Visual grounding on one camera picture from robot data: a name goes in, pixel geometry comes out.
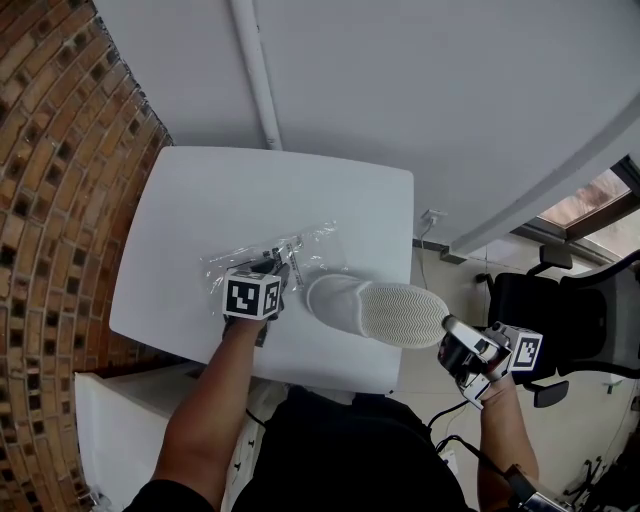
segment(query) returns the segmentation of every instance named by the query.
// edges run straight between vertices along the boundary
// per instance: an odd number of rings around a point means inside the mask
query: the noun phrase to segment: forearm
[[[480,450],[502,471],[518,464],[529,476],[538,478],[538,462],[531,447],[511,376],[498,384],[491,398],[483,401],[480,415]],[[495,472],[478,467],[478,499],[483,512],[506,507],[511,491]]]
[[[254,345],[263,325],[238,321],[229,329],[195,389],[169,420],[158,458],[154,478],[183,483],[216,508],[243,425]]]

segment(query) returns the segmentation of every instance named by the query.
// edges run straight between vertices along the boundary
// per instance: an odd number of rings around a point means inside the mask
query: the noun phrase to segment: plastic bag
[[[283,295],[301,292],[307,280],[322,272],[346,272],[344,251],[336,222],[325,222],[297,233],[266,240],[260,244],[201,258],[212,315],[220,314],[224,276],[227,270],[265,257],[291,267]]]

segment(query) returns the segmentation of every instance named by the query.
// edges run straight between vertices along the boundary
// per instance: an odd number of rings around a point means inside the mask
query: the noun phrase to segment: white pipe
[[[262,53],[260,29],[252,0],[231,0],[231,10],[240,39],[244,62],[249,73],[253,97],[269,149],[282,151],[278,119],[269,87],[267,67]]]

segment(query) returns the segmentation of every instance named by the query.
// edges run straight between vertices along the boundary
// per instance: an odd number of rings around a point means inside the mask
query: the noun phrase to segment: brick wall
[[[74,510],[72,373],[157,356],[108,318],[137,201],[171,139],[91,3],[0,9],[0,510]]]

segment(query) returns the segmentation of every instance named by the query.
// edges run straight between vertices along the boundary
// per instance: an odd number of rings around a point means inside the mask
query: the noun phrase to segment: black shirt
[[[403,404],[359,395],[350,406],[292,388],[267,422],[253,479],[234,512],[420,510],[466,512],[430,430]],[[157,480],[127,511],[213,510],[199,494]]]

